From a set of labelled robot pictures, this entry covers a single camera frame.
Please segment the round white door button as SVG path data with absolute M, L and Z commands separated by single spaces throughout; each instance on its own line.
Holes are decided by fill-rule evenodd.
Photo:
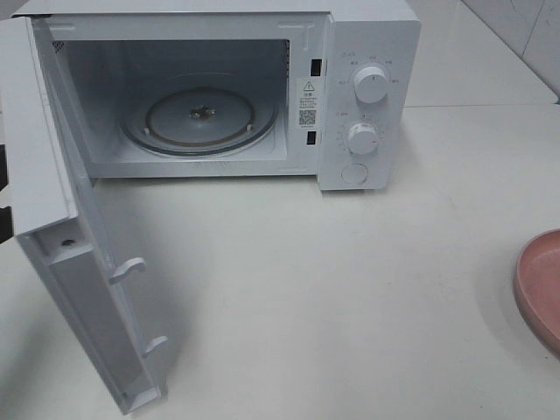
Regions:
M 349 164 L 341 171 L 341 177 L 350 185 L 361 185 L 368 178 L 368 168 L 364 164 Z

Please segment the white timer knob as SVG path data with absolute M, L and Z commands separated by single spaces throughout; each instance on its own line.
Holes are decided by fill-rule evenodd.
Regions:
M 349 151 L 356 155 L 373 153 L 379 144 L 377 129 L 370 123 L 360 122 L 351 126 L 346 135 Z

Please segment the white microwave door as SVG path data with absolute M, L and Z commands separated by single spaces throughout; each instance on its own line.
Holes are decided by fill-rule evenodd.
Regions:
M 3 132 L 14 235 L 123 414 L 158 399 L 146 339 L 125 288 L 145 269 L 118 262 L 78 149 L 83 129 L 64 61 L 42 18 L 1 23 Z

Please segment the pink round plate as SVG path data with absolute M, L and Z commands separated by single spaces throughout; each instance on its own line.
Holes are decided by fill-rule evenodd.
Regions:
M 514 298 L 535 336 L 559 357 L 559 230 L 528 241 L 517 258 Z

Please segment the white warning label sticker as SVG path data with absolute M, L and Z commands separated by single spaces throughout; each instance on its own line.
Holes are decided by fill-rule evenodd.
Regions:
M 319 119 L 319 91 L 310 79 L 297 80 L 297 122 L 301 128 L 313 128 Z

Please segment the glass microwave turntable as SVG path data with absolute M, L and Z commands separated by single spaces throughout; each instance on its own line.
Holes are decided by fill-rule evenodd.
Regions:
M 123 102 L 124 134 L 168 156 L 235 151 L 265 136 L 285 105 L 283 77 L 191 73 L 152 82 Z

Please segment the white microwave oven body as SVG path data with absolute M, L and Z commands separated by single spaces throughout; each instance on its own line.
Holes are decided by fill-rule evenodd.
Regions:
M 101 178 L 217 178 L 312 175 L 324 191 L 382 189 L 421 30 L 404 1 L 30 1 L 10 18 L 42 18 L 66 44 L 64 65 L 83 137 L 87 173 Z M 358 69 L 388 72 L 388 94 L 365 104 Z M 144 149 L 123 133 L 123 102 L 152 82 L 183 74 L 286 79 L 285 105 L 252 144 L 203 157 Z M 318 122 L 298 125 L 298 79 L 318 89 Z M 370 123 L 377 149 L 356 155 L 347 131 Z M 341 171 L 367 167 L 350 185 Z

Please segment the upper white power knob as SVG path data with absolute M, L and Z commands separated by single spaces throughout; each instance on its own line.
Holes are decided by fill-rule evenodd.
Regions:
M 356 98 L 365 104 L 377 103 L 388 94 L 389 74 L 378 64 L 358 69 L 352 81 Z

